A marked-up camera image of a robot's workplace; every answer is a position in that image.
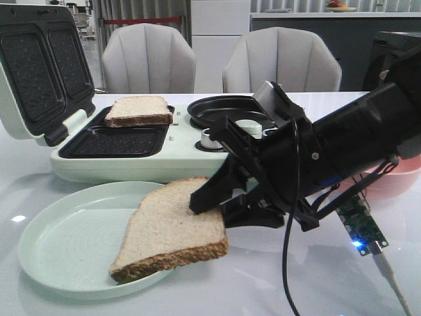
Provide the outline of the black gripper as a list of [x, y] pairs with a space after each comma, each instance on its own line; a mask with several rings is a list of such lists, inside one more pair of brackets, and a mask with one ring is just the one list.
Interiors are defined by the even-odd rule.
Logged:
[[335, 186], [341, 174], [322, 147], [322, 134], [314, 124], [292, 119], [271, 135], [255, 139], [224, 117], [211, 126], [210, 138], [228, 156], [191, 194], [189, 208], [195, 214], [222, 203], [226, 228], [280, 228], [285, 214], [292, 215], [304, 231], [319, 227], [320, 204], [310, 204], [306, 198]]

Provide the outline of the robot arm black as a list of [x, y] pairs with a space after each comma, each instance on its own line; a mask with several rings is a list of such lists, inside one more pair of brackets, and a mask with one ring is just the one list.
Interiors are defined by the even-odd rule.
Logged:
[[420, 48], [405, 53], [385, 83], [311, 122], [274, 82], [254, 95], [274, 124], [256, 139], [229, 118], [210, 138], [228, 152], [219, 170], [192, 193], [200, 214], [220, 207], [225, 225], [282, 226], [289, 213], [302, 230], [377, 181], [384, 167], [420, 154]]

